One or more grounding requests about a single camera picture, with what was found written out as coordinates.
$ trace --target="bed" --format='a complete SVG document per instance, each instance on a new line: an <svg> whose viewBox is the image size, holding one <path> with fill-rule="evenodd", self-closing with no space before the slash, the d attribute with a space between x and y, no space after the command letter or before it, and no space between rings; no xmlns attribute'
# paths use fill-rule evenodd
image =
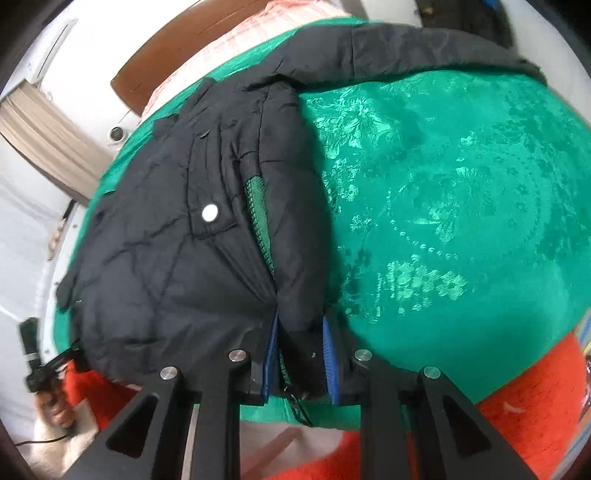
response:
<svg viewBox="0 0 591 480"><path fill-rule="evenodd" d="M176 94L244 51L304 24L345 16L345 11L322 1L202 0L152 36L111 85L144 121ZM586 440L589 429L581 430L580 438Z"/></svg>

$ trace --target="person's hand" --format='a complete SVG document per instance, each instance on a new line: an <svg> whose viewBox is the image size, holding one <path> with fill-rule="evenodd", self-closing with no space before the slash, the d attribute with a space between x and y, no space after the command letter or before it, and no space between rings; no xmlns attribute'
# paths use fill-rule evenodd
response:
<svg viewBox="0 0 591 480"><path fill-rule="evenodd" d="M66 394L61 389L61 381L53 382L50 392L38 392L35 396L37 408L44 419L54 425L64 428L72 426L74 423L74 410L67 402Z"/></svg>

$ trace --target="orange fabric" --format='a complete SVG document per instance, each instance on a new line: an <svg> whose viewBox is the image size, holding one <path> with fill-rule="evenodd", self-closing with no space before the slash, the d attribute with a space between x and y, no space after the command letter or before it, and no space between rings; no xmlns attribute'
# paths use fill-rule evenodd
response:
<svg viewBox="0 0 591 480"><path fill-rule="evenodd" d="M575 435L585 384L583 352L570 333L478 409L540 480L546 480Z"/></svg>
<svg viewBox="0 0 591 480"><path fill-rule="evenodd" d="M567 335L546 356L478 404L478 409L540 478L558 466L579 421L586 383L584 357L574 335ZM90 402L103 429L135 395L96 372L67 367L64 390L72 405ZM357 480L359 433L345 432L330 455L276 475L273 480Z"/></svg>
<svg viewBox="0 0 591 480"><path fill-rule="evenodd" d="M94 370L78 373L71 362L66 366L63 389L73 407L85 398L88 400L99 430L103 430L136 394L130 388L109 382Z"/></svg>

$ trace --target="white wall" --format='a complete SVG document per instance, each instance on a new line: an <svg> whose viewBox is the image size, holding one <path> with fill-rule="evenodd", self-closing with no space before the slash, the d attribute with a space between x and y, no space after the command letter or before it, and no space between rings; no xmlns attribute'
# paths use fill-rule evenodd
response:
<svg viewBox="0 0 591 480"><path fill-rule="evenodd" d="M62 14L63 17L67 16L66 12L70 8L71 5L64 9ZM54 21L43 29L41 34L35 39L12 72L2 93L0 93L0 101L12 92L12 90L14 90L23 80L27 79L27 81L33 83L32 79L34 78L35 68L40 64L42 59L45 58L47 50L50 48L50 45L53 44L53 39L62 30L61 27L63 27L63 22Z"/></svg>
<svg viewBox="0 0 591 480"><path fill-rule="evenodd" d="M548 86L591 124L591 79L566 40L526 0L503 0L520 55L538 65Z"/></svg>
<svg viewBox="0 0 591 480"><path fill-rule="evenodd" d="M34 420L18 322L44 314L48 239L69 201L0 137L0 417L14 439Z"/></svg>
<svg viewBox="0 0 591 480"><path fill-rule="evenodd" d="M66 15L78 22L41 82L41 91L106 150L107 135L128 113L110 82L161 27L195 0L74 0ZM64 16L56 19L63 21ZM134 114L125 119L135 127Z"/></svg>
<svg viewBox="0 0 591 480"><path fill-rule="evenodd" d="M352 0L360 1L370 20L422 27L415 0Z"/></svg>

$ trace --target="metal screw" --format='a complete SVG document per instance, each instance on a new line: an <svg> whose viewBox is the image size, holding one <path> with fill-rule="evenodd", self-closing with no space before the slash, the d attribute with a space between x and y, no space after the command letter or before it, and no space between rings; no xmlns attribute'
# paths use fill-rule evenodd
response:
<svg viewBox="0 0 591 480"><path fill-rule="evenodd" d="M178 370L176 367L164 367L160 371L160 378L162 380L172 380L177 375L178 375Z"/></svg>
<svg viewBox="0 0 591 480"><path fill-rule="evenodd" d="M441 376L441 370L439 370L437 367L425 367L423 369L423 373L425 374L425 377L431 378L433 380Z"/></svg>
<svg viewBox="0 0 591 480"><path fill-rule="evenodd" d="M228 358L232 361L232 362L242 362L245 358L246 358L246 352L244 350L232 350L229 354L228 354Z"/></svg>
<svg viewBox="0 0 591 480"><path fill-rule="evenodd" d="M372 354L372 352L370 352L369 350L366 350L365 348L360 348L359 350L357 350L355 352L355 358L357 360L359 360L360 362L367 362L369 360L371 360L371 358L374 355Z"/></svg>

